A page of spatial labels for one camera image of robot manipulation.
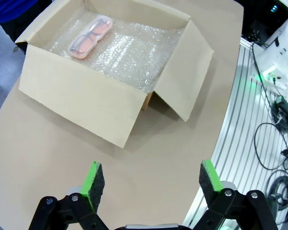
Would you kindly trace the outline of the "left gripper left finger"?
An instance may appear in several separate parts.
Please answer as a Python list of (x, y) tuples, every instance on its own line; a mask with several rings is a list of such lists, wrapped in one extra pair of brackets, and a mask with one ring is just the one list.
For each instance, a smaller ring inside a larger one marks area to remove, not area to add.
[(78, 223), (83, 230), (107, 230), (97, 214), (105, 180), (102, 165), (93, 162), (79, 192), (58, 200), (45, 196), (40, 201), (29, 226), (30, 230), (66, 230)]

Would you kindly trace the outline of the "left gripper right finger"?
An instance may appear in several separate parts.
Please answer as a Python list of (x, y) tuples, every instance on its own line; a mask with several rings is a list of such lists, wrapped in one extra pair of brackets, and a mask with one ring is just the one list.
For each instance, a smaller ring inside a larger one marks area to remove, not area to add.
[(226, 219), (235, 220), (242, 230), (277, 229), (264, 194), (260, 190), (250, 190), (243, 195), (224, 187), (211, 160), (201, 162), (199, 184), (208, 209), (194, 230), (218, 230)]

